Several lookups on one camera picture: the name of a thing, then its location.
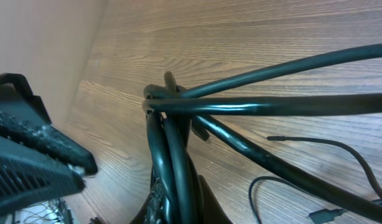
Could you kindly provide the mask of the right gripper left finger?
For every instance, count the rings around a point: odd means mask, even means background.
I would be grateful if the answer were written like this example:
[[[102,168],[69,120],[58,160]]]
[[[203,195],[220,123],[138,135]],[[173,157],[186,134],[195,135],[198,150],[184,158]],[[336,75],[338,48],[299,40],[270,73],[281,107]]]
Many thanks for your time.
[[[164,189],[161,180],[156,179],[146,201],[130,224],[163,224]]]

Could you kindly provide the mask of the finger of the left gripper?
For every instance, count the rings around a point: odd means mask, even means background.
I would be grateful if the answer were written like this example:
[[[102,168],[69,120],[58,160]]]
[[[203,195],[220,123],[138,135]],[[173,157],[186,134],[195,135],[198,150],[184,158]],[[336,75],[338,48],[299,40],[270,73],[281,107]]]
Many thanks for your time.
[[[18,73],[0,74],[0,136],[95,175],[93,154],[52,126],[40,96]]]

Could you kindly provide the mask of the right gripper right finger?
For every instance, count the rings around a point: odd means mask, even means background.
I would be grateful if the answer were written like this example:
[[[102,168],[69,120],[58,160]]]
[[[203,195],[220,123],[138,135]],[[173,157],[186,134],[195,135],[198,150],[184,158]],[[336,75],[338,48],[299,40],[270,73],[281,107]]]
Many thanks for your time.
[[[198,178],[203,197],[202,223],[232,224],[232,221],[227,217],[211,188],[208,186],[206,179],[202,175],[199,175]]]

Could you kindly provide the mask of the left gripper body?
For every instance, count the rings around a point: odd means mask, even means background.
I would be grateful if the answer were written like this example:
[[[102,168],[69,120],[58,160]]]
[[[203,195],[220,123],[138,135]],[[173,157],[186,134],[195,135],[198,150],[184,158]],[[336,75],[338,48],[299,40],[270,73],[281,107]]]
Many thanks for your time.
[[[0,136],[0,217],[84,188],[65,164]]]

